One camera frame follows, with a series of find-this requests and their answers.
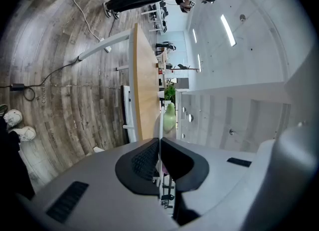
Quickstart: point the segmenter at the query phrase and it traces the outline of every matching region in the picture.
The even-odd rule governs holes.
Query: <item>sneaker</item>
[[[3,118],[7,123],[7,128],[11,128],[22,121],[22,114],[16,109],[11,109],[3,116]]]
[[[106,8],[106,2],[103,3],[103,10],[104,10],[106,17],[110,18],[112,16],[111,11]]]
[[[3,117],[7,111],[8,111],[8,105],[1,104],[0,105],[0,116]]]
[[[15,131],[18,134],[20,141],[32,141],[36,136],[35,130],[29,126],[22,129],[12,129],[11,131]]]
[[[119,19],[120,18],[120,14],[119,12],[114,12],[114,10],[111,10],[112,15],[114,16],[115,19]]]

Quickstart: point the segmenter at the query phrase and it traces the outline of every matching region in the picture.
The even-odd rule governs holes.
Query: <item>person's hand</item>
[[[191,9],[191,7],[190,7],[189,4],[190,4],[190,2],[189,2],[189,1],[186,1],[186,2],[183,2],[183,3],[179,4],[179,5],[180,5],[181,7],[183,7],[185,11],[189,12],[190,9]]]

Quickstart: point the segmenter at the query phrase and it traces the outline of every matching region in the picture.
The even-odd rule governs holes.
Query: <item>cable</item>
[[[42,86],[42,85],[45,83],[45,81],[48,79],[48,77],[51,76],[53,73],[55,73],[55,72],[57,72],[57,71],[59,71],[59,70],[62,70],[62,69],[64,69],[65,67],[68,67],[68,66],[71,66],[71,65],[75,64],[78,60],[79,60],[79,57],[77,57],[74,62],[69,63],[69,64],[67,64],[67,65],[65,65],[65,66],[62,66],[62,67],[60,67],[60,68],[54,70],[54,71],[51,72],[49,75],[47,75],[47,77],[41,82],[41,84],[38,84],[38,85],[29,85],[29,86],[24,86],[24,85],[23,85],[22,87],[20,87],[20,88],[23,90],[23,96],[25,97],[25,99],[26,99],[27,101],[33,101],[33,100],[35,99],[35,91],[33,90],[32,87]],[[8,85],[8,86],[0,86],[0,88],[8,88],[8,87],[12,88],[13,85],[14,85],[14,84]],[[32,93],[33,93],[33,97],[32,97],[31,99],[27,98],[26,95],[25,95],[25,92],[26,92],[26,90],[28,90],[28,89],[31,90]]]
[[[67,65],[65,65],[65,66],[62,66],[62,67],[56,69],[55,71],[51,72],[49,75],[47,75],[47,77],[42,81],[41,84],[38,84],[38,85],[30,85],[30,86],[27,86],[27,87],[37,87],[37,86],[43,85],[43,84],[45,83],[45,81],[48,79],[48,77],[51,76],[53,73],[55,73],[55,72],[57,72],[57,71],[59,71],[59,70],[62,70],[62,69],[64,69],[64,68],[67,67],[67,66],[71,66],[71,65],[75,64],[78,60],[79,60],[79,57],[77,57],[74,62],[69,63],[69,64],[67,64]]]
[[[81,12],[82,12],[82,14],[83,14],[83,16],[84,16],[84,20],[85,20],[86,24],[88,25],[88,28],[89,28],[90,33],[91,33],[98,41],[101,41],[101,40],[100,40],[96,35],[94,35],[94,33],[91,31],[90,25],[89,25],[88,21],[86,20],[85,14],[84,14],[83,10],[81,9],[81,7],[78,5],[78,3],[77,3],[75,0],[73,0],[73,1],[74,1],[74,3],[77,5],[77,7],[81,10]],[[23,96],[25,97],[25,99],[26,99],[27,101],[33,101],[33,100],[35,99],[35,91],[33,90],[32,87],[42,86],[42,85],[45,83],[45,81],[46,81],[53,73],[55,73],[55,72],[57,72],[57,71],[60,71],[60,70],[64,69],[65,67],[68,67],[68,66],[71,66],[71,65],[75,64],[78,60],[79,60],[79,57],[76,58],[76,60],[75,60],[74,62],[69,63],[69,64],[67,64],[67,65],[65,65],[65,66],[62,66],[62,67],[60,67],[60,68],[54,70],[54,71],[51,72],[49,75],[47,75],[47,77],[46,77],[40,84],[38,84],[38,85],[25,86],[24,84],[11,84],[11,85],[8,85],[8,86],[0,86],[0,88],[8,88],[8,87],[9,87],[10,89],[13,88],[13,91],[23,91]],[[25,95],[25,92],[26,92],[27,90],[31,90],[32,93],[33,93],[33,97],[30,98],[30,99],[27,98],[26,95]]]
[[[91,31],[90,25],[89,25],[88,21],[86,20],[85,14],[84,14],[83,10],[81,9],[81,7],[78,5],[78,3],[77,3],[75,0],[73,0],[73,2],[74,2],[74,3],[78,6],[78,8],[81,10],[81,12],[82,12],[82,14],[83,14],[83,16],[84,16],[84,20],[85,20],[86,24],[88,25],[88,28],[89,28],[90,33],[91,33],[93,36],[95,36],[98,41],[101,41],[101,40],[100,40],[96,35],[94,35],[94,33]]]
[[[114,18],[114,21],[113,21],[112,27],[111,27],[111,29],[110,29],[109,37],[110,37],[110,35],[111,35],[111,31],[112,31],[112,29],[113,29],[113,26],[114,26],[115,20],[116,20],[116,19]]]

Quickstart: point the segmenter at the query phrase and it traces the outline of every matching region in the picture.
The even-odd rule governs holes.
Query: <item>wooden floor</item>
[[[77,0],[98,37],[138,22],[151,45],[156,43],[147,16],[140,16],[144,8],[124,12],[114,21],[105,17],[103,1],[108,0]],[[72,0],[21,0],[0,42],[0,85],[40,84],[96,43]],[[111,53],[100,51],[66,67],[34,88],[32,102],[20,92],[0,89],[0,103],[23,113],[20,127],[36,129],[35,140],[23,142],[20,151],[36,191],[94,147],[107,150],[126,143],[120,86],[129,85],[129,77],[115,68],[127,64],[127,52],[128,44],[122,42],[112,46]]]

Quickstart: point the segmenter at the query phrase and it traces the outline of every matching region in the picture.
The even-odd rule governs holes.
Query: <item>wooden table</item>
[[[129,69],[133,116],[133,126],[125,128],[134,129],[137,141],[153,138],[155,122],[160,115],[158,60],[142,28],[136,23],[134,28],[111,36],[80,54],[79,60],[124,40],[129,41],[129,65],[117,70]]]

